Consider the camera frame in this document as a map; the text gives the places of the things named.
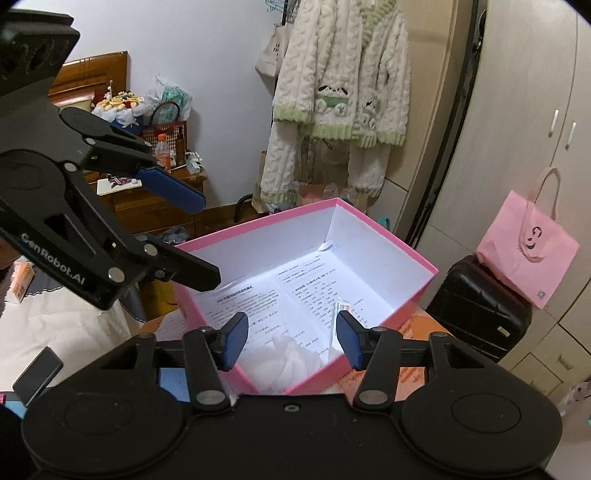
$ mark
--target robotic arm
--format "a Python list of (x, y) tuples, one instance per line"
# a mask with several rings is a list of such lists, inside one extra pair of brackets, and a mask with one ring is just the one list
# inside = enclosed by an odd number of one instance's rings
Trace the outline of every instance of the robotic arm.
[(65, 15), (11, 11), (0, 43), (0, 235), (74, 293), (106, 310), (142, 278), (195, 290), (220, 283), (214, 265), (123, 230), (84, 180), (93, 170), (140, 179), (197, 213), (205, 198), (157, 166), (151, 146), (48, 92), (79, 33)]

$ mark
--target canvas bag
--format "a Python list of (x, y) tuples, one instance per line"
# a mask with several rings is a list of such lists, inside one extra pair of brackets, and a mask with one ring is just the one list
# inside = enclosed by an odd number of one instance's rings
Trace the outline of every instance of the canvas bag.
[[(558, 178), (558, 189), (547, 216), (535, 202), (551, 174)], [(511, 191), (476, 249), (480, 263), (539, 309), (546, 306), (579, 249), (556, 222), (560, 182), (560, 172), (553, 167), (542, 172), (527, 199)]]
[(275, 27), (269, 44), (263, 50), (255, 65), (258, 73), (268, 77), (279, 77), (283, 58), (285, 58), (287, 46), (290, 42), (292, 29), (293, 25), (291, 24)]

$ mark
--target pink paper bag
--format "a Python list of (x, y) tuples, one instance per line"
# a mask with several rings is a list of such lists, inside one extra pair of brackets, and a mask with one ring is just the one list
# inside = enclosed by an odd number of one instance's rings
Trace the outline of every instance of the pink paper bag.
[[(547, 216), (535, 201), (552, 173), (558, 178), (558, 190)], [(579, 249), (577, 241), (556, 222), (560, 180), (558, 169), (548, 168), (527, 199), (510, 192), (476, 249), (480, 263), (539, 309), (546, 306)]]

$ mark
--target pink box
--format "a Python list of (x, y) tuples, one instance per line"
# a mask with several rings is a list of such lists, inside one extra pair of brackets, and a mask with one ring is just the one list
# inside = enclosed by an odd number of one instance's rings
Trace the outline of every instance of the pink box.
[[(217, 265), (222, 273), (222, 286), (213, 293), (173, 285), (190, 325), (219, 327), (236, 311), (246, 311), (251, 324), (245, 348), (264, 345), (271, 335), (289, 330), (326, 359), (326, 322), (333, 316), (334, 299), (353, 303), (353, 314), (367, 327), (398, 329), (437, 274), (402, 240), (340, 199), (236, 225), (179, 248)], [(341, 355), (285, 394), (322, 393), (350, 371)], [(222, 375), (237, 393), (259, 393), (240, 360)]]

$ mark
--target bag handle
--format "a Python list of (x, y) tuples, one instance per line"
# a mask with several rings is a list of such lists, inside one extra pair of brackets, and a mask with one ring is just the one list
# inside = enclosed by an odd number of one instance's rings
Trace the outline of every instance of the bag handle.
[(528, 196), (527, 196), (527, 207), (525, 208), (525, 213), (523, 216), (523, 220), (521, 222), (521, 230), (519, 231), (519, 248), (520, 248), (521, 252), (524, 254), (524, 257), (532, 263), (541, 262), (545, 258), (545, 256), (548, 254), (548, 251), (550, 250), (550, 247), (553, 244), (553, 242), (551, 240), (546, 242), (546, 244), (542, 248), (542, 251), (538, 255), (531, 255), (529, 248), (525, 244), (525, 231), (527, 230), (527, 228), (530, 224), (531, 217), (534, 213), (535, 203), (538, 201), (538, 198), (540, 197), (540, 193), (542, 192), (542, 188), (544, 187), (544, 183), (546, 182), (546, 180), (548, 180), (548, 177), (550, 177), (550, 175), (552, 175), (553, 173), (556, 175), (556, 178), (558, 179), (558, 188), (556, 189), (556, 196), (554, 197), (554, 204), (552, 206), (552, 212), (550, 213), (550, 218), (553, 221), (556, 221), (558, 194), (560, 193), (560, 185), (562, 182), (562, 176), (560, 175), (560, 171), (558, 170), (558, 167), (550, 167), (550, 168), (545, 169), (540, 174), (538, 179), (536, 179), (534, 185), (532, 186), (532, 189), (530, 190), (530, 192), (528, 193)]
[(160, 110), (161, 107), (163, 107), (164, 105), (174, 105), (177, 108), (177, 117), (176, 119), (174, 119), (175, 122), (178, 122), (178, 119), (181, 117), (181, 108), (178, 106), (177, 102), (173, 102), (172, 100), (168, 100), (166, 102), (162, 102), (160, 105), (158, 105), (156, 107), (156, 110), (154, 110), (154, 113), (152, 113), (152, 116), (150, 117), (150, 122), (148, 125), (152, 125), (154, 122), (154, 116), (156, 115), (156, 112), (158, 112), (158, 110)]

